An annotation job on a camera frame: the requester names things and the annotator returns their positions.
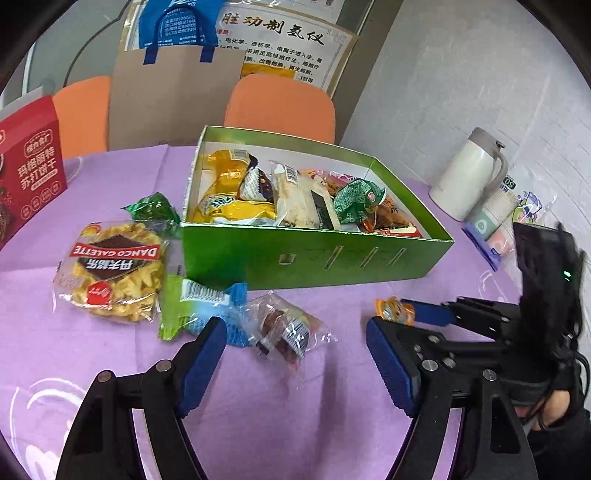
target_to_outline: red cracker box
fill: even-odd
[[[0,122],[0,249],[67,188],[51,96]]]

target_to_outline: orange chair backrest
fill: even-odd
[[[63,158],[107,150],[110,94],[111,77],[99,76],[72,83],[53,96]]]
[[[225,127],[250,128],[335,143],[335,107],[318,87],[277,75],[255,73],[236,86]]]

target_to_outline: thermos handle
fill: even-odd
[[[509,171],[509,162],[507,162],[505,156],[501,152],[496,152],[495,160],[497,158],[501,161],[501,169],[499,170],[499,173],[496,175],[496,177],[492,179],[492,181],[485,187],[484,194],[486,195],[494,192],[495,188],[501,184],[503,179],[506,177],[507,172]]]

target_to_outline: thermos kettle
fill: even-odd
[[[488,194],[503,181],[509,164],[501,153],[505,146],[482,128],[475,128],[464,147],[453,157],[429,196],[452,218],[463,222],[483,194]],[[495,160],[501,162],[493,177]]]

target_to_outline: table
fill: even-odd
[[[191,339],[163,342],[155,322],[120,325],[54,302],[51,282],[88,223],[128,219],[120,208],[154,191],[180,209],[193,153],[164,145],[89,156],[69,189],[0,252],[0,430],[34,480],[54,479],[76,410],[99,371],[143,372]],[[184,421],[210,480],[383,480],[410,420],[392,404],[365,345],[374,300],[518,300],[509,277],[490,272],[459,224],[428,198],[428,187],[408,185],[454,246],[421,279],[281,291],[326,322],[339,342],[307,356],[301,379],[260,363],[250,349],[226,348],[201,406]],[[455,326],[442,331],[450,339],[475,338]],[[146,454],[142,419],[136,416]],[[436,479],[447,478],[459,419],[452,411]],[[143,458],[148,480],[158,479],[151,455]]]

